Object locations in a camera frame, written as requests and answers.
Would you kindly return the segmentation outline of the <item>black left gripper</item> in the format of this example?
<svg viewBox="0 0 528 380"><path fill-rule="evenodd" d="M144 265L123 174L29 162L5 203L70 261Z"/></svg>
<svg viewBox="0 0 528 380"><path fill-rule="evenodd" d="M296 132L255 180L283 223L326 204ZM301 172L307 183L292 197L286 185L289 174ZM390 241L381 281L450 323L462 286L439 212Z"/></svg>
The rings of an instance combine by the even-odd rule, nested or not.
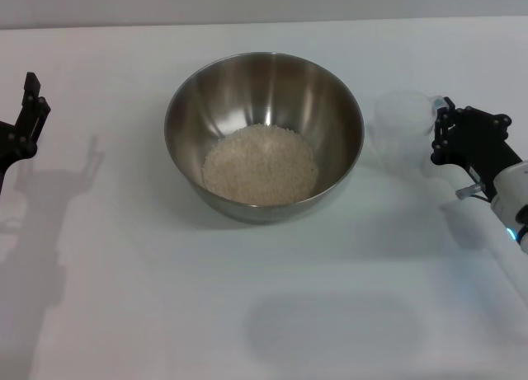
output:
<svg viewBox="0 0 528 380"><path fill-rule="evenodd" d="M0 121L0 191L8 168L36 155L36 143L49 113L47 100L40 96L40 81L35 73L28 72L15 125Z"/></svg>

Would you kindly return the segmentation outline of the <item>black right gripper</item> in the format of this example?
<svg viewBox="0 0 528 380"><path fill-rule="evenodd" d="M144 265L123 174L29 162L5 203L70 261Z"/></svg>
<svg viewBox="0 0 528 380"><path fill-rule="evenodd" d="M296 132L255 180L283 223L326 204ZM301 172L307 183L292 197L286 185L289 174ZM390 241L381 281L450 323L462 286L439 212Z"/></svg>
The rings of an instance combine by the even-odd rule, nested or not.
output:
<svg viewBox="0 0 528 380"><path fill-rule="evenodd" d="M457 108L448 96L437 97L434 110L436 122L431 161L435 165L462 167L474 182L482 186L487 199L493 199L497 194L493 184L495 177L508 167L521 163L521 158L505 141L512 119L472 106Z"/></svg>

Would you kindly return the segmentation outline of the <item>clear plastic measuring cup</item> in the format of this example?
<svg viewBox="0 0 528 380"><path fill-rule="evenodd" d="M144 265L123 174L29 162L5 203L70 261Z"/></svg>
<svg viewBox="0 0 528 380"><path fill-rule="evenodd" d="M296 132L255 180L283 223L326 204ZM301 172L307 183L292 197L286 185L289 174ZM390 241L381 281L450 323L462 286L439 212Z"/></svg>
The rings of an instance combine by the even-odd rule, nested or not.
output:
<svg viewBox="0 0 528 380"><path fill-rule="evenodd" d="M391 91L375 102L368 131L385 169L400 175L413 172L430 156L435 101L416 91Z"/></svg>

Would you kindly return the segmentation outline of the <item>white rice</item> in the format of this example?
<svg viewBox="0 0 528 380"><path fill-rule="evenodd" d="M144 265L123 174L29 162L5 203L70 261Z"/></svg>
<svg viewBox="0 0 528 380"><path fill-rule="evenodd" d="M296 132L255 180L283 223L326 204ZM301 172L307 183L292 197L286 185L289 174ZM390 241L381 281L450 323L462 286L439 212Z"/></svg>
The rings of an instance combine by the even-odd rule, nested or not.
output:
<svg viewBox="0 0 528 380"><path fill-rule="evenodd" d="M254 124L220 139L205 157L208 191L242 204L276 206L310 197L318 165L309 143L296 132Z"/></svg>

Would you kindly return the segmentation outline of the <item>stainless steel mixing bowl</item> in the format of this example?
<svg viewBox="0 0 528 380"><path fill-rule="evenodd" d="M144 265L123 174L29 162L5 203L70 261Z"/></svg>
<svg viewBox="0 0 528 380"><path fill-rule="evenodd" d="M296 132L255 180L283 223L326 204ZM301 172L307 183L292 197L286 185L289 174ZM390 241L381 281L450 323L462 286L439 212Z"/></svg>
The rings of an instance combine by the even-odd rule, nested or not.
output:
<svg viewBox="0 0 528 380"><path fill-rule="evenodd" d="M291 129L313 148L319 169L313 193L282 206L225 199L207 190L201 167L216 142L252 124ZM168 153L212 209L243 223L302 218L339 198L365 141L361 108L348 86L327 69L294 55L254 52L210 63L173 95L164 121Z"/></svg>

